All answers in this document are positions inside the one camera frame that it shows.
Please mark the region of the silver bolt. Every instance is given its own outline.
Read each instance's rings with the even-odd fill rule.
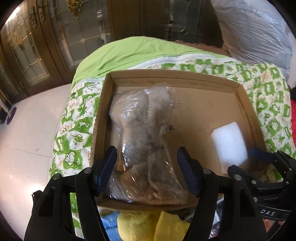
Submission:
[[[91,171],[92,171],[92,170],[91,170],[90,167],[87,167],[87,168],[84,168],[84,169],[83,169],[83,172],[86,173],[86,174],[91,173]]]
[[[53,178],[54,180],[58,180],[60,177],[61,177],[61,175],[60,175],[59,173],[56,173],[56,174],[54,174],[54,175],[52,176],[52,178]]]
[[[202,172],[204,174],[211,174],[212,171],[210,169],[208,169],[208,168],[205,168],[205,169],[202,170]]]
[[[242,179],[242,177],[238,174],[234,175],[234,179],[237,181],[240,181]]]

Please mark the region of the plastic bag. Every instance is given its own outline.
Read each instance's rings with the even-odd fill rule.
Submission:
[[[289,78],[291,31],[267,0],[211,0],[231,57],[248,64],[269,62]]]
[[[163,141],[173,101],[169,88],[155,85],[118,93],[110,116],[120,143],[107,193],[113,199],[151,205],[187,200]]]

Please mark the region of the cardboard box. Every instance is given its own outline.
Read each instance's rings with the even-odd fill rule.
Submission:
[[[177,149],[184,146],[193,159],[217,175],[222,173],[219,159],[211,138],[213,129],[236,122],[249,151],[253,147],[265,150],[261,129],[244,88],[231,80],[191,72],[172,70],[126,70],[107,74],[101,93],[91,146],[91,162],[100,160],[104,151],[113,145],[118,147],[119,137],[109,117],[109,108],[116,92],[135,90],[166,82],[171,87],[174,108],[165,134],[165,140],[173,161],[178,181],[187,186],[176,161]],[[243,165],[254,169],[250,160]],[[107,199],[98,206],[113,210],[173,210],[194,206],[197,199],[189,196],[183,205],[153,206],[126,203]]]

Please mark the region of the blue cloth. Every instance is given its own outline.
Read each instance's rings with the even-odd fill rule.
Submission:
[[[101,217],[110,241],[122,241],[122,239],[119,236],[118,228],[117,228],[118,215],[119,215],[119,212],[114,212]]]

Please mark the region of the yellow towel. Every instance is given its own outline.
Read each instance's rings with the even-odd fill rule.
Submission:
[[[189,223],[177,215],[162,212],[121,212],[117,218],[123,241],[182,241]]]

